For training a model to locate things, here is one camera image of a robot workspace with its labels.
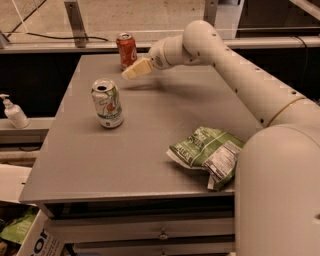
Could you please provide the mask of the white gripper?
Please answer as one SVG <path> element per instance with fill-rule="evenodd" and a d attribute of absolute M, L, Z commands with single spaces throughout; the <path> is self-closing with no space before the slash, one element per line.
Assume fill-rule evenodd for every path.
<path fill-rule="evenodd" d="M 155 42 L 148 51 L 150 58 L 142 57 L 122 72 L 124 79 L 130 80 L 152 72 L 153 67 L 159 70 L 170 69 L 171 65 L 165 57 L 166 40 Z"/>

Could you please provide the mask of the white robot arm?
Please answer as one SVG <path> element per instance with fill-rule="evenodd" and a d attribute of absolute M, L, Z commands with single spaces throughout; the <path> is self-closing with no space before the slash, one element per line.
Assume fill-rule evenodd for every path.
<path fill-rule="evenodd" d="M 193 21 L 156 42 L 124 72 L 209 64 L 262 128 L 235 175 L 236 256 L 320 256 L 320 108 L 232 51 L 214 27 Z"/>

